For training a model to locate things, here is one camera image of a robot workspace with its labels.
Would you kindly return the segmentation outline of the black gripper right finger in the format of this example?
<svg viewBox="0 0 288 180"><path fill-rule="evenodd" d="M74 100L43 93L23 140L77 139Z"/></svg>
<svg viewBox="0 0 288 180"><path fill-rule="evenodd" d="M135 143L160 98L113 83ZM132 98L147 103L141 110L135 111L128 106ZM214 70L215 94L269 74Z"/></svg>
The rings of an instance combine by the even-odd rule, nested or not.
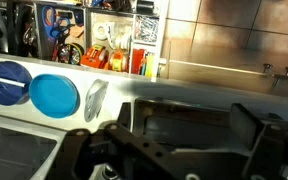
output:
<svg viewBox="0 0 288 180"><path fill-rule="evenodd" d="M288 177L288 122L259 119L242 104L230 110L231 130L250 151L243 180L286 180Z"/></svg>

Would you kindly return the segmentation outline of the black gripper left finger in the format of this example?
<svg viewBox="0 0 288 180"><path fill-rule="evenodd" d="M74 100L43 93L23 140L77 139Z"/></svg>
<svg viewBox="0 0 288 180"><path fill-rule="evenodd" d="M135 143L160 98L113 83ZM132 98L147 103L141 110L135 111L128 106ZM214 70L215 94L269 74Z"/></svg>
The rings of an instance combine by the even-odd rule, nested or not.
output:
<svg viewBox="0 0 288 180"><path fill-rule="evenodd" d="M179 162L168 162L169 157L158 144L136 137L117 123L95 133L74 129L64 136L45 180L88 180L101 164L124 180L198 180Z"/></svg>

